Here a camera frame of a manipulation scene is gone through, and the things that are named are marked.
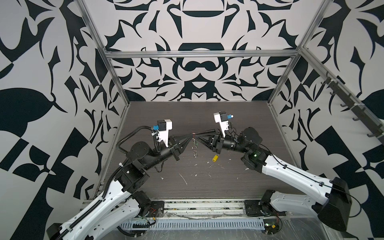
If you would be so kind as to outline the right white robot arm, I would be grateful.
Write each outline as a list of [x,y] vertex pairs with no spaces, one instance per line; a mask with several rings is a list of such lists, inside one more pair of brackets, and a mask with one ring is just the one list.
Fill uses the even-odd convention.
[[354,197],[346,181],[316,176],[279,159],[262,145],[263,139],[252,127],[237,137],[222,135],[217,130],[198,133],[195,137],[218,154],[222,150],[243,153],[241,160],[250,170],[276,178],[302,192],[301,195],[266,192],[264,199],[275,211],[315,216],[336,231],[347,230]]

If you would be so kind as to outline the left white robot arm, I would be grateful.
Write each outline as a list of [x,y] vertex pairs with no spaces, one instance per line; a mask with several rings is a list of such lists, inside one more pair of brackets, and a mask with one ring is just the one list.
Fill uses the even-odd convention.
[[[146,142],[135,143],[130,151],[121,147],[141,130],[149,130],[154,139],[152,149]],[[62,224],[52,224],[47,234],[51,240],[100,240],[125,221],[145,217],[152,201],[140,187],[149,179],[147,171],[173,157],[179,160],[195,134],[169,136],[169,128],[140,126],[122,138],[116,149],[126,159],[103,186],[103,191],[82,211]]]

